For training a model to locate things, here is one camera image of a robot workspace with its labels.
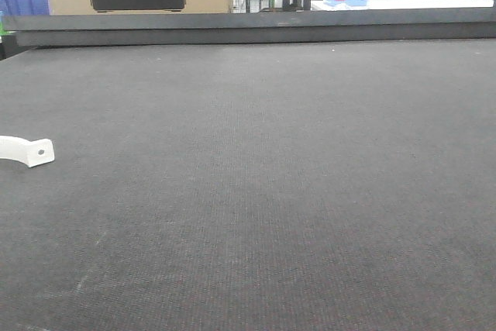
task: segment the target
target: green object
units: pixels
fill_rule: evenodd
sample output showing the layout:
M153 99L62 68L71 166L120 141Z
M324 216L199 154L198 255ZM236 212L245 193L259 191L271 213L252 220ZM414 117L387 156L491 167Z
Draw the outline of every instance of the green object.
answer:
M0 36L2 35L7 35L8 32L6 32L4 29L3 29L3 25L2 25L2 21L0 21Z
M0 11L0 36L7 35L8 33L3 29L2 25L2 11Z

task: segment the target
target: white plastic clip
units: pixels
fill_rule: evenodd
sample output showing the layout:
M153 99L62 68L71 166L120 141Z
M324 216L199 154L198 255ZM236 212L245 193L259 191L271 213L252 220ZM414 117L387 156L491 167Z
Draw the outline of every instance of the white plastic clip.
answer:
M0 136L0 159L17 160L28 167L53 162L55 153L51 140L28 141L18 137Z

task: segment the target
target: gray fabric surface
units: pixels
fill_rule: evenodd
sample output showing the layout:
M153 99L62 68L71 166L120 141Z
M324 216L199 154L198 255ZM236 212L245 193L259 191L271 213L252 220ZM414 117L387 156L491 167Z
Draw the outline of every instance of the gray fabric surface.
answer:
M0 330L496 329L496 41L0 62Z

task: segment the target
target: blue tray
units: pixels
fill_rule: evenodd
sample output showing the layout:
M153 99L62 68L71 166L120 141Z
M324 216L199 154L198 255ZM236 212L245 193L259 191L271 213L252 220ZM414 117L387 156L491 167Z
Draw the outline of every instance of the blue tray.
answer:
M331 7L336 7L339 4L346 4L350 7L365 7L367 5L368 0L324 0L324 4L330 5Z

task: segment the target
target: white table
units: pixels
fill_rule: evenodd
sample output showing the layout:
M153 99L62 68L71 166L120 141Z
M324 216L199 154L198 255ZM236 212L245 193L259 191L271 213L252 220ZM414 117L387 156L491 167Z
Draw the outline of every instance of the white table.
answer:
M488 8L494 6L494 0L369 0L366 7L361 9L427 9L427 8ZM313 1L312 11L335 11L336 9L324 3Z

